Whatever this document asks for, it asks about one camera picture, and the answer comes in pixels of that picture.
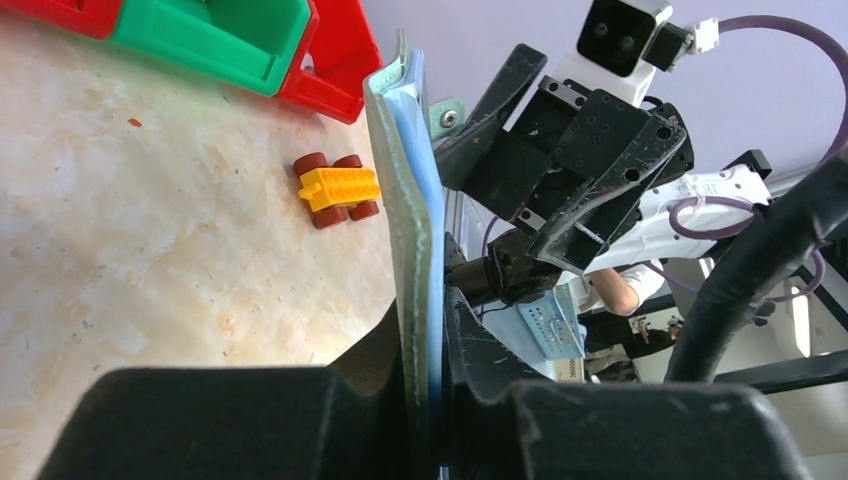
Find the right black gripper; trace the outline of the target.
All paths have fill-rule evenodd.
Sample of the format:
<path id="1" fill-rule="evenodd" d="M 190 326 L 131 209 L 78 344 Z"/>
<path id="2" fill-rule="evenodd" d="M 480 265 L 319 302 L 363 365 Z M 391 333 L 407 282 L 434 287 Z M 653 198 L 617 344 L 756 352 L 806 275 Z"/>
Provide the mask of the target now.
<path id="1" fill-rule="evenodd" d="M 584 273 L 644 219 L 646 192 L 692 170 L 694 151 L 673 104 L 650 98 L 647 107 L 634 107 L 549 77 L 507 128 L 547 61 L 516 45 L 434 156 L 444 187 L 533 234 L 531 258 Z M 534 216 L 545 221 L 541 227 Z"/>

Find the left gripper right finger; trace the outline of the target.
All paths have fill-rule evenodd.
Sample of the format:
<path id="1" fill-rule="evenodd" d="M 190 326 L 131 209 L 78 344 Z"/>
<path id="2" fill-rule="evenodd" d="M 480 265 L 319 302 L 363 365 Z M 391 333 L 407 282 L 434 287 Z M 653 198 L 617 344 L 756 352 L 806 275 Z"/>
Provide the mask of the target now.
<path id="1" fill-rule="evenodd" d="M 738 385 L 552 381 L 445 292 L 443 465 L 454 479 L 807 479 L 790 432 Z"/>

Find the green card holder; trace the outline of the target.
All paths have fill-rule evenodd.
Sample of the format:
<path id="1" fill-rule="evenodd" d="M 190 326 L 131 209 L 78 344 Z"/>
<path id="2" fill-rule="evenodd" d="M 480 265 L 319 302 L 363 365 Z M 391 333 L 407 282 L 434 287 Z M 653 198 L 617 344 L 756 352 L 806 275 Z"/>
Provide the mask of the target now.
<path id="1" fill-rule="evenodd" d="M 388 219 L 410 470 L 440 475 L 443 440 L 445 198 L 431 145 L 425 58 L 397 33 L 393 60 L 363 83 Z"/>

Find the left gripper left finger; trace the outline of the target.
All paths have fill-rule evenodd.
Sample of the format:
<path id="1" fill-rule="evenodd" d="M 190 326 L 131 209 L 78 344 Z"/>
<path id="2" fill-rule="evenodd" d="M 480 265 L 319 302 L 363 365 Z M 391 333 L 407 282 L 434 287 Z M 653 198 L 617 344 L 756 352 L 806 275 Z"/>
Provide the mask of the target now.
<path id="1" fill-rule="evenodd" d="M 397 313 L 325 367 L 127 368 L 81 397 L 42 479 L 404 479 Z"/>

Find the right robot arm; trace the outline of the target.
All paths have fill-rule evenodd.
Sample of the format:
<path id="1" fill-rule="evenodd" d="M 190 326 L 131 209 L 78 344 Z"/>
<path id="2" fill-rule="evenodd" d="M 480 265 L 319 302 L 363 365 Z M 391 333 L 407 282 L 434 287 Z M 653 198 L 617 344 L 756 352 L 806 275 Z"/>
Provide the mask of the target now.
<path id="1" fill-rule="evenodd" d="M 716 257 L 749 209 L 769 201 L 761 151 L 696 175 L 672 104 L 644 109 L 554 79 L 546 61 L 516 46 L 465 124 L 435 150 L 445 187 L 511 225 L 479 258 L 450 268 L 450 284 L 470 304 L 522 301 L 562 273 Z"/>

